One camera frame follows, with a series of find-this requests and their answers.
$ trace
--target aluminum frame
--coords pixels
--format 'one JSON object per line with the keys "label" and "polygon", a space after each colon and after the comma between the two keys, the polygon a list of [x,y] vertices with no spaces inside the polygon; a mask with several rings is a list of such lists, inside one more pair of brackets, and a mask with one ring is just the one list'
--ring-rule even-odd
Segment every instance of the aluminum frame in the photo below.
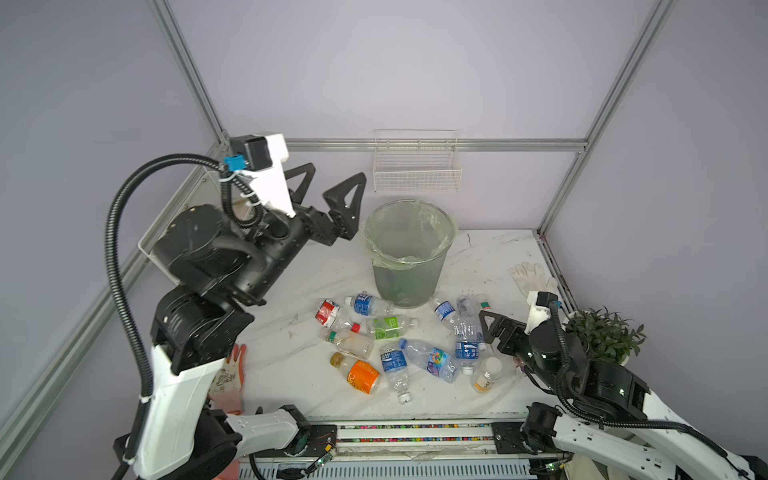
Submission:
{"label": "aluminum frame", "polygon": [[[204,120],[217,139],[217,142],[211,147],[208,154],[209,156],[221,155],[229,147],[229,137],[207,93],[200,72],[194,64],[190,49],[181,33],[173,9],[168,0],[147,0],[147,3],[157,20],[169,49],[173,53],[174,59],[184,76],[184,80],[187,82],[195,102],[200,108]],[[458,151],[576,152],[573,163],[568,169],[537,229],[539,246],[545,255],[550,272],[560,283],[561,296],[565,300],[566,310],[574,310],[576,304],[554,260],[554,255],[549,248],[545,234],[551,228],[554,219],[568,198],[591,153],[597,146],[605,128],[637,74],[638,68],[654,40],[658,37],[660,30],[669,18],[676,3],[677,0],[657,0],[655,2],[643,24],[640,34],[627,55],[627,59],[601,105],[597,117],[593,120],[587,138],[459,139],[456,145]],[[287,139],[286,142],[292,151],[373,151],[375,146],[375,140],[372,138],[294,138]],[[195,169],[190,174],[168,205],[162,210],[158,219],[168,215],[168,212],[175,211],[182,204],[180,202],[184,201],[184,198],[189,194],[189,190],[195,185],[197,178],[201,174],[200,168]],[[138,249],[131,252],[122,269],[126,290],[129,290],[134,285],[148,261],[148,258],[139,252]],[[38,381],[11,414],[9,420],[2,426],[2,429],[0,429],[0,480],[10,475],[28,450],[28,447],[35,440],[43,425],[58,406],[68,384],[78,371],[86,355],[114,313],[115,308],[111,292],[109,288],[105,288],[85,314],[77,329],[58,351]]]}

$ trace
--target crushed plastic bottle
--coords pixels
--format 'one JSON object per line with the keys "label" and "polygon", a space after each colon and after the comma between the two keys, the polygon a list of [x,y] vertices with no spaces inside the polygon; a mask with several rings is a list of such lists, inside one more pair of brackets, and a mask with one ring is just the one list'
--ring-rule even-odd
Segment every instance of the crushed plastic bottle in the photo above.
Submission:
{"label": "crushed plastic bottle", "polygon": [[355,333],[360,331],[360,324],[353,322],[349,314],[331,299],[322,300],[315,319],[323,326],[352,330]]}
{"label": "crushed plastic bottle", "polygon": [[480,363],[480,368],[472,376],[472,386],[481,393],[486,393],[502,377],[502,361],[489,356]]}
{"label": "crushed plastic bottle", "polygon": [[421,340],[401,339],[398,346],[412,365],[448,383],[456,381],[461,364],[448,353]]}
{"label": "crushed plastic bottle", "polygon": [[475,311],[475,304],[468,296],[456,300],[459,321],[456,326],[456,359],[462,364],[462,373],[471,375],[475,371],[483,343],[480,319]]}
{"label": "crushed plastic bottle", "polygon": [[392,316],[395,312],[394,303],[367,292],[350,295],[344,299],[344,303],[351,306],[360,315],[365,316]]}
{"label": "crushed plastic bottle", "polygon": [[381,374],[368,362],[334,353],[331,357],[331,365],[339,370],[341,376],[346,378],[347,383],[355,390],[372,395],[379,386]]}
{"label": "crushed plastic bottle", "polygon": [[453,308],[453,305],[448,300],[445,300],[445,297],[437,293],[429,299],[429,304],[435,311],[435,316],[440,320],[440,323],[453,333],[457,333],[458,313]]}
{"label": "crushed plastic bottle", "polygon": [[368,359],[373,351],[373,340],[347,329],[323,329],[320,338],[336,345],[340,352]]}
{"label": "crushed plastic bottle", "polygon": [[373,339],[394,339],[419,326],[419,321],[409,316],[391,316],[366,320],[366,332]]}
{"label": "crushed plastic bottle", "polygon": [[397,393],[397,399],[402,404],[411,401],[408,391],[408,363],[406,356],[400,349],[398,342],[385,343],[381,346],[382,367],[387,383]]}

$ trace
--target white wire rack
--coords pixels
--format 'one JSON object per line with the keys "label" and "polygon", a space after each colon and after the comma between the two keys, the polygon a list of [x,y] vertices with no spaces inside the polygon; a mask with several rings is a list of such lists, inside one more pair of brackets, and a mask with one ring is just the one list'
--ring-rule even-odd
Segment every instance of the white wire rack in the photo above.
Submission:
{"label": "white wire rack", "polygon": [[377,130],[373,189],[383,194],[457,193],[456,130]]}

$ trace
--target potted plant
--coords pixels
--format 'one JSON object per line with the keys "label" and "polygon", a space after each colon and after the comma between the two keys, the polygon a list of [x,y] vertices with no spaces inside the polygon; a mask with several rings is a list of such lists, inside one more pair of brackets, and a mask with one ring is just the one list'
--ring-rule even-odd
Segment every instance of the potted plant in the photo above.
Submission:
{"label": "potted plant", "polygon": [[635,356],[640,353],[640,345],[646,338],[644,325],[631,329],[628,322],[634,320],[622,319],[605,307],[577,310],[568,317],[571,321],[565,325],[565,331],[581,340],[581,346],[591,359],[624,365],[632,351]]}

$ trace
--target blue label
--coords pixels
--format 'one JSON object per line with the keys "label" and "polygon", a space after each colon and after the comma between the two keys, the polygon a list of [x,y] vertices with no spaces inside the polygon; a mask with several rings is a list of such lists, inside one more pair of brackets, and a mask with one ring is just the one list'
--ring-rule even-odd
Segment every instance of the blue label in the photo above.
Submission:
{"label": "blue label", "polygon": [[427,372],[434,376],[440,376],[440,369],[445,365],[445,362],[448,361],[448,358],[448,353],[437,348],[432,349],[429,354],[429,361],[427,362]]}
{"label": "blue label", "polygon": [[441,321],[453,312],[455,312],[455,310],[450,302],[443,302],[435,309],[435,313],[437,313],[437,316],[440,317]]}
{"label": "blue label", "polygon": [[371,304],[372,295],[360,293],[355,297],[355,311],[360,315],[368,315],[368,307]]}
{"label": "blue label", "polygon": [[394,352],[387,352],[382,354],[382,366],[384,371],[399,369],[403,366],[407,366],[406,356],[402,354],[400,350]]}
{"label": "blue label", "polygon": [[457,359],[474,360],[478,358],[478,352],[477,342],[456,342]]}

